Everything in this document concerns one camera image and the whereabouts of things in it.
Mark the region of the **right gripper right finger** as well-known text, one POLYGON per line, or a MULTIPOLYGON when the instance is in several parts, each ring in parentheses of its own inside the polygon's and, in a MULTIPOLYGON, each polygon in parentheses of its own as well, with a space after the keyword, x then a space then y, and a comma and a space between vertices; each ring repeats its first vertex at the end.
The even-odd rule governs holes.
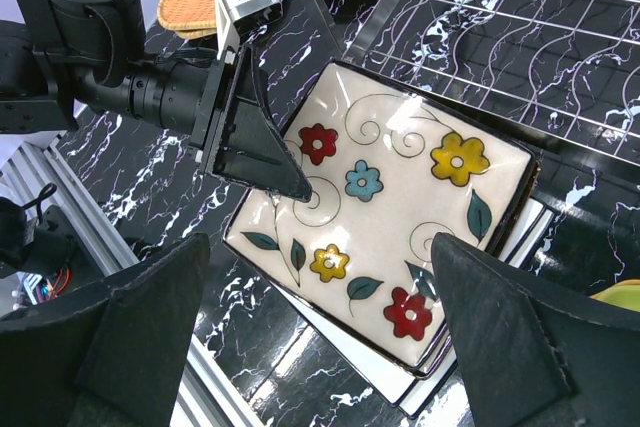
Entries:
POLYGON ((638 425, 638 313, 451 234, 435 236, 431 259, 476 425, 638 425))

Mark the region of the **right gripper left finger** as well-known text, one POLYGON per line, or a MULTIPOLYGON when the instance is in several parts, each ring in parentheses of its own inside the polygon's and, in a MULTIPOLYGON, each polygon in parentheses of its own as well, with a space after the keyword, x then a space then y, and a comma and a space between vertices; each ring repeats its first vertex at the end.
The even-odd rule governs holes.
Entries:
POLYGON ((167 426, 209 264, 205 234, 1 319, 4 426, 167 426))

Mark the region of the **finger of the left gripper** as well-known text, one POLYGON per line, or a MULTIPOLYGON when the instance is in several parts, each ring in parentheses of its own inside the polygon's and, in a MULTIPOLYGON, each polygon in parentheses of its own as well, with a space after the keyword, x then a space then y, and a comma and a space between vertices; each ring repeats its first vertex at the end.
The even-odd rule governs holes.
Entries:
POLYGON ((254 48, 239 52, 211 148, 211 170, 236 184, 308 202, 312 187, 272 119, 254 48))

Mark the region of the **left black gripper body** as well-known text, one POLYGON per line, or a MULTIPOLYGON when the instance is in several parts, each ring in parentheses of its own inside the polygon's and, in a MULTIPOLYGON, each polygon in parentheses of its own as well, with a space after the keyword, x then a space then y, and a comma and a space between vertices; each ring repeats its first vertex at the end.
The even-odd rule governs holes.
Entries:
POLYGON ((202 172, 241 172, 250 149, 250 105, 244 94, 250 48, 229 49, 211 63, 194 114, 189 154, 202 172))

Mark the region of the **green polka-dot plate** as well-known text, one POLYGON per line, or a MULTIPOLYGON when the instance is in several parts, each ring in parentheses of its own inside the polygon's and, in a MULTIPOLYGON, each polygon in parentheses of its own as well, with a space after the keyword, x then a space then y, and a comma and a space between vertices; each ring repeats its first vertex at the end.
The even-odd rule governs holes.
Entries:
POLYGON ((593 294, 591 298, 609 305, 639 312, 640 280, 630 279, 620 281, 601 292, 593 294))

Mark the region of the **floral patterned tray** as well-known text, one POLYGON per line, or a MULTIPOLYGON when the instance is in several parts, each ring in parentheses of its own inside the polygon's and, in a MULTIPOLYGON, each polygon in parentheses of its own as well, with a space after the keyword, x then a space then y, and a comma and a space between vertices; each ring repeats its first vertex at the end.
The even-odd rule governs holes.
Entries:
MULTIPOLYGON (((516 155, 509 154, 504 162, 489 169, 498 183, 483 191, 479 191, 473 182, 469 183, 465 187, 464 202, 456 207, 456 216, 465 221, 465 228, 472 236, 468 242, 491 255, 501 253, 539 173, 539 162, 533 153, 527 149, 520 152, 528 156, 525 164, 516 164, 516 155)), ((421 294, 427 300, 426 306, 436 327, 435 333, 428 337, 429 344, 418 362, 410 369, 411 375, 419 379, 428 376, 427 370, 434 365, 436 355, 444 347, 445 338, 450 337, 446 321, 436 318, 436 314, 443 310, 431 266, 431 245, 438 233, 453 234, 454 231, 442 223, 423 222, 409 236, 414 260, 407 262, 406 266, 413 283, 412 292, 421 294)))
POLYGON ((242 259, 315 312, 410 371, 435 333, 406 266, 412 230, 455 214, 465 187, 526 149, 403 85, 333 61, 284 132, 312 187, 308 202, 248 193, 225 232, 242 259))

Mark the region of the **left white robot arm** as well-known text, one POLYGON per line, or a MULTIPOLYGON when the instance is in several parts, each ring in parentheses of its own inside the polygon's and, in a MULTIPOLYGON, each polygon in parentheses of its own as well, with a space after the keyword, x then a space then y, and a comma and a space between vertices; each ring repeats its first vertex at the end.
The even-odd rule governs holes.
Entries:
POLYGON ((148 53, 140 0, 17 0, 1 24, 1 131, 74 130, 76 103, 186 135, 200 172, 308 201, 254 47, 148 53))

